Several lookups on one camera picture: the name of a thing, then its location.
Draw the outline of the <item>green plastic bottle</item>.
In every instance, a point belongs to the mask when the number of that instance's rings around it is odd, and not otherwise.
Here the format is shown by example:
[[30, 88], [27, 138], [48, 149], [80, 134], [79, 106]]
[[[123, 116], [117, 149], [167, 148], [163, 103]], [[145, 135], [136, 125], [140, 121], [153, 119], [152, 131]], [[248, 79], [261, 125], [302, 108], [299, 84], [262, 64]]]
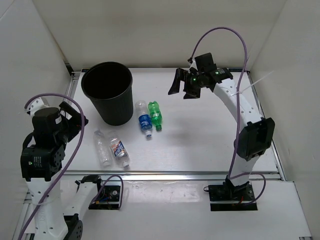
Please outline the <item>green plastic bottle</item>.
[[157, 132], [160, 132], [162, 130], [162, 113], [160, 111], [160, 106], [156, 101], [149, 102], [148, 104], [148, 110], [151, 122], [155, 126], [155, 129]]

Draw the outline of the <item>blue label plastic bottle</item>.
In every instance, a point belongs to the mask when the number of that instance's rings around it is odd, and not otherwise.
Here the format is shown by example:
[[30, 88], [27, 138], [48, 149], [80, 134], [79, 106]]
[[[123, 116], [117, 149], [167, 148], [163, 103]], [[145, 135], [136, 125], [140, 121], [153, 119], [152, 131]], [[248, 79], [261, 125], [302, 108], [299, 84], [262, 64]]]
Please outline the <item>blue label plastic bottle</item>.
[[153, 124], [149, 116], [147, 103], [144, 100], [135, 103], [135, 109], [138, 116], [138, 121], [141, 131], [145, 134], [147, 139], [152, 137]]

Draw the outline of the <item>clear plastic bottle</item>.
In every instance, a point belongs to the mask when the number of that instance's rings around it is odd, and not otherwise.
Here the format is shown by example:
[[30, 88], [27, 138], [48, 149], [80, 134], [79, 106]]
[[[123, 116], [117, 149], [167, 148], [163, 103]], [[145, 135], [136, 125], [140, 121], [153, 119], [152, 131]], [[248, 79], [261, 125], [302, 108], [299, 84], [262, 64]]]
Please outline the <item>clear plastic bottle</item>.
[[97, 157], [100, 164], [103, 167], [109, 167], [112, 165], [112, 160], [109, 154], [109, 145], [105, 135], [100, 131], [96, 130], [93, 134], [93, 142], [96, 150]]

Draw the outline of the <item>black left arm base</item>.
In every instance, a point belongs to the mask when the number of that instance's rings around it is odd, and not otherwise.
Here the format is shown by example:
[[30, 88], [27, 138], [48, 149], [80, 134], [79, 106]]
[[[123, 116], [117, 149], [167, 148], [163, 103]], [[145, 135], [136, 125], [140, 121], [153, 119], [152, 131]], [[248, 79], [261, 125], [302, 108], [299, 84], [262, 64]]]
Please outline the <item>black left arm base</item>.
[[98, 195], [91, 201], [89, 210], [120, 210], [123, 203], [124, 181], [112, 175], [98, 187]]

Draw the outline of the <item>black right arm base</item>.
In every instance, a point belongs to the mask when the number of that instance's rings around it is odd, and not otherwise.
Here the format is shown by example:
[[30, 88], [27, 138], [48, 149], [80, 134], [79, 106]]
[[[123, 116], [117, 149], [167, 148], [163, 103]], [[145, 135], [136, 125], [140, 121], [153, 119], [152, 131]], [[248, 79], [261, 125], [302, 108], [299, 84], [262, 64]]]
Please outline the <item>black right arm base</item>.
[[249, 183], [238, 191], [230, 190], [226, 183], [203, 188], [209, 194], [211, 212], [257, 211], [252, 185]]

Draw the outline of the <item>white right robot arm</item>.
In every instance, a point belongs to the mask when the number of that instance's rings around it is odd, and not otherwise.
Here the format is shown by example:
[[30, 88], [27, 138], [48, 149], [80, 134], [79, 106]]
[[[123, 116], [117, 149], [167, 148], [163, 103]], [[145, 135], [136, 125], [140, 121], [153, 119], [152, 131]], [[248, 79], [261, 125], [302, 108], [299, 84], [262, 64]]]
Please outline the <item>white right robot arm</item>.
[[260, 156], [271, 146], [275, 122], [264, 118], [237, 90], [233, 75], [227, 68], [211, 72], [177, 68], [168, 94], [177, 94], [183, 83], [184, 99], [198, 99], [201, 89], [210, 89], [227, 107], [237, 123], [235, 154], [224, 182], [224, 193], [230, 200], [238, 199], [249, 185], [249, 175]]

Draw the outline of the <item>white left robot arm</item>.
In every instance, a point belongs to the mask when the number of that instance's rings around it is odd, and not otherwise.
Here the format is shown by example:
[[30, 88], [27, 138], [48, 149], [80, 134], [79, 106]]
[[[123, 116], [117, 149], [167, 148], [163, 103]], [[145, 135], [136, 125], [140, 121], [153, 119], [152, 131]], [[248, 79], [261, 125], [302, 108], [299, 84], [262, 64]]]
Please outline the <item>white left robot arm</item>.
[[103, 198], [105, 188], [98, 175], [84, 176], [75, 182], [74, 199], [64, 207], [61, 173], [67, 143], [82, 135], [89, 121], [67, 102], [50, 107], [43, 97], [27, 104], [26, 112], [33, 132], [22, 144], [20, 166], [34, 206], [26, 224], [34, 220], [36, 240], [80, 240], [82, 219], [92, 200]]

